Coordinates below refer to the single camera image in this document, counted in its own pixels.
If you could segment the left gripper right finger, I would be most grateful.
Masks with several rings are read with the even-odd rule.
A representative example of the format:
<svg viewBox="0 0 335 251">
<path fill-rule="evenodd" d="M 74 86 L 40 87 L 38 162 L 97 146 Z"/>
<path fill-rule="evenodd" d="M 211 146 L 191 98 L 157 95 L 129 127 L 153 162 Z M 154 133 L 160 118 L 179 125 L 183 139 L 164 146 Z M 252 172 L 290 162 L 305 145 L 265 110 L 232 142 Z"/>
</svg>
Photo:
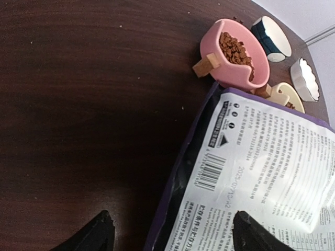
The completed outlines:
<svg viewBox="0 0 335 251">
<path fill-rule="evenodd" d="M 245 211 L 235 214 L 232 234 L 235 251 L 294 251 Z"/>
</svg>

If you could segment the purple pet food bag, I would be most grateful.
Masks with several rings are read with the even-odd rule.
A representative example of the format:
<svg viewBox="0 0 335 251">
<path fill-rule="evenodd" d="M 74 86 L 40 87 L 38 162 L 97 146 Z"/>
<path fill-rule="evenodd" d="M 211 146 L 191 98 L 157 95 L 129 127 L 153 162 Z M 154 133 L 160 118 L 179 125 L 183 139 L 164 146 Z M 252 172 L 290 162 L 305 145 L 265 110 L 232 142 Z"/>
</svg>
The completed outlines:
<svg viewBox="0 0 335 251">
<path fill-rule="evenodd" d="M 178 155 L 144 250 L 334 250 L 334 129 L 214 83 Z"/>
</svg>

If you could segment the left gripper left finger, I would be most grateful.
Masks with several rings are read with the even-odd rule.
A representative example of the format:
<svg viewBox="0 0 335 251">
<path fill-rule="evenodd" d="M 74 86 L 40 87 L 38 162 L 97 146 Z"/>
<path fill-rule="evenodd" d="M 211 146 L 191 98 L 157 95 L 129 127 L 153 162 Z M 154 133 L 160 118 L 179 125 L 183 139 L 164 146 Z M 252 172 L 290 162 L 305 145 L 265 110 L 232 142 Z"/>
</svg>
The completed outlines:
<svg viewBox="0 0 335 251">
<path fill-rule="evenodd" d="M 51 250 L 113 251 L 114 242 L 114 222 L 109 212 L 103 210 L 73 236 Z"/>
</svg>

